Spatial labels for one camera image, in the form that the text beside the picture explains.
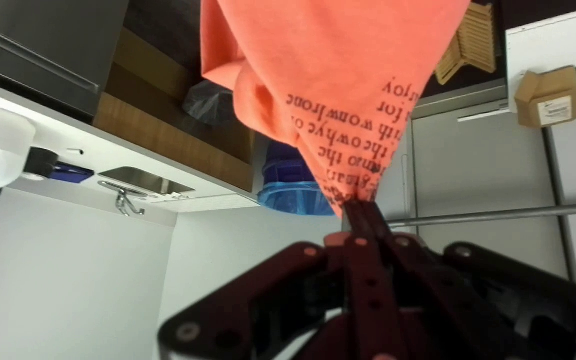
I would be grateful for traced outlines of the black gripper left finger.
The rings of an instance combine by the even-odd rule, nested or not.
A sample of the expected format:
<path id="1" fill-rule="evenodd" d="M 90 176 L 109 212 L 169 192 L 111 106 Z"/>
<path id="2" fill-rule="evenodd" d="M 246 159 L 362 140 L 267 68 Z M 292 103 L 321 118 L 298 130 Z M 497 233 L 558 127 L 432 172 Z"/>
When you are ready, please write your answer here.
<path id="1" fill-rule="evenodd" d="M 344 245 L 349 314 L 360 360 L 406 360 L 397 295 L 385 267 L 383 242 L 390 237 L 374 202 L 346 202 L 351 239 Z"/>

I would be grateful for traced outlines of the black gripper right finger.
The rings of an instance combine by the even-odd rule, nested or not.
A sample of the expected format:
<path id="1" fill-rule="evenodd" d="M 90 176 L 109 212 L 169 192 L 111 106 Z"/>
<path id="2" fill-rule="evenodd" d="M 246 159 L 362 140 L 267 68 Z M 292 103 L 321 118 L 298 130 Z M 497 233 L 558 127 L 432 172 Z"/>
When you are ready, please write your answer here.
<path id="1" fill-rule="evenodd" d="M 414 360 L 488 360 L 466 284 L 414 237 L 394 234 L 374 202 L 366 205 L 366 220 L 393 267 L 393 289 Z"/>

